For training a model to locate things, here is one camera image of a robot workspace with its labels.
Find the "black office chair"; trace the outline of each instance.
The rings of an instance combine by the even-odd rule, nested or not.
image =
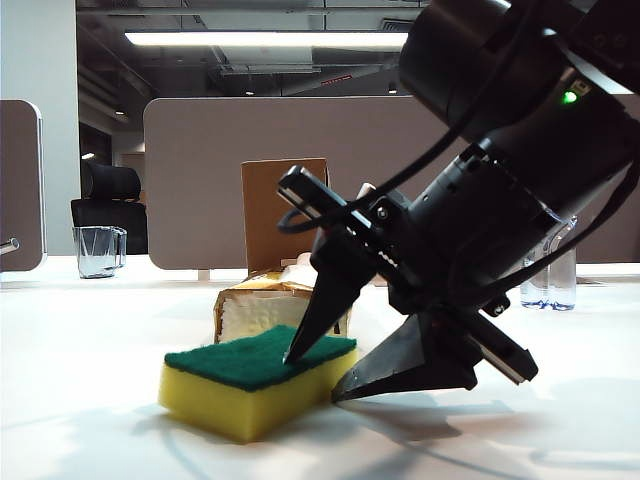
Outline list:
[[[133,168],[81,161],[82,199],[71,200],[76,227],[116,226],[127,231],[127,254],[148,253],[147,213]]]

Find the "cardboard box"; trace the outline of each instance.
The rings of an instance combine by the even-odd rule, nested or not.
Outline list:
[[[327,183],[327,162],[324,158],[262,160],[244,162],[242,197],[244,200],[244,231],[249,273],[280,270],[280,261],[296,258],[311,251],[315,231],[285,235],[276,225],[292,207],[277,193],[278,180],[289,168],[302,165]]]

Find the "ceiling light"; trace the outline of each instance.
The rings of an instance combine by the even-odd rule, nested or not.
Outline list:
[[[219,46],[219,47],[368,47],[400,50],[407,34],[398,32],[127,32],[126,37],[140,46]]]

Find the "sponge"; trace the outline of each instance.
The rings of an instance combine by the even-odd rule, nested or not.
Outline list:
[[[189,424],[241,443],[328,401],[356,361],[356,341],[325,336],[294,364],[282,358],[295,328],[165,355],[158,401]]]

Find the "table surface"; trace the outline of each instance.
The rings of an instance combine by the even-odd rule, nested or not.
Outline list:
[[[640,265],[579,265],[571,312],[514,303],[496,324],[540,373],[514,386],[486,362],[479,384],[317,408],[236,445],[157,405],[169,351],[209,343],[213,303],[244,271],[164,271],[129,257],[80,280],[75,259],[4,273],[1,478],[640,478]],[[350,333],[366,352],[403,317],[367,286]]]

